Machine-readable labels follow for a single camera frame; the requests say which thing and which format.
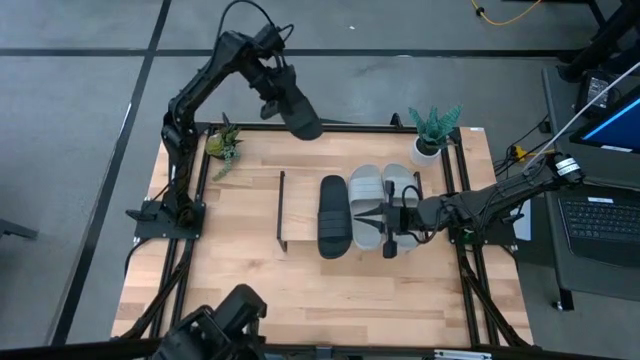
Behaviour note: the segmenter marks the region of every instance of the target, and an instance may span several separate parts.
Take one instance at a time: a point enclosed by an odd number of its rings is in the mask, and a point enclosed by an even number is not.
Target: table leg
[[[0,220],[0,232],[0,236],[2,234],[17,235],[27,239],[33,239],[38,235],[38,232],[35,230],[31,230],[6,220]]]
[[[571,291],[560,288],[560,301],[556,301],[552,303],[553,306],[558,311],[573,311],[575,308],[573,306],[573,295]]]

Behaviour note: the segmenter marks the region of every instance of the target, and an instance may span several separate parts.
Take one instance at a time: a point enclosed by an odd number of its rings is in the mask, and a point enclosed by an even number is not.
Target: wooden tabletop
[[[461,134],[472,189],[491,185],[495,177],[484,131],[462,128]],[[246,283],[268,304],[260,332],[271,344],[470,345],[455,249],[446,231],[395,259],[384,259],[381,249],[365,252],[354,244],[336,260],[318,254],[319,189],[327,175],[348,180],[363,164],[382,169],[400,163],[420,171],[425,197],[446,192],[440,161],[426,168],[409,161],[415,135],[325,132],[318,140],[302,142],[284,131],[244,131],[240,138],[242,158],[225,178],[211,180],[220,161],[212,159],[209,167],[205,227],[196,242],[183,314],[202,304],[215,307],[235,285]],[[450,151],[460,190],[456,149],[450,146]],[[288,241],[287,253],[276,240],[281,170],[286,172],[282,238]],[[192,176],[192,195],[197,177]],[[166,182],[167,155],[161,147],[149,195]],[[128,330],[155,296],[166,248],[167,240],[151,240],[133,255],[113,335]],[[531,342],[513,259],[499,247],[483,251],[494,302]],[[173,300],[167,304],[162,333]],[[477,299],[476,313],[481,339],[487,342]]]

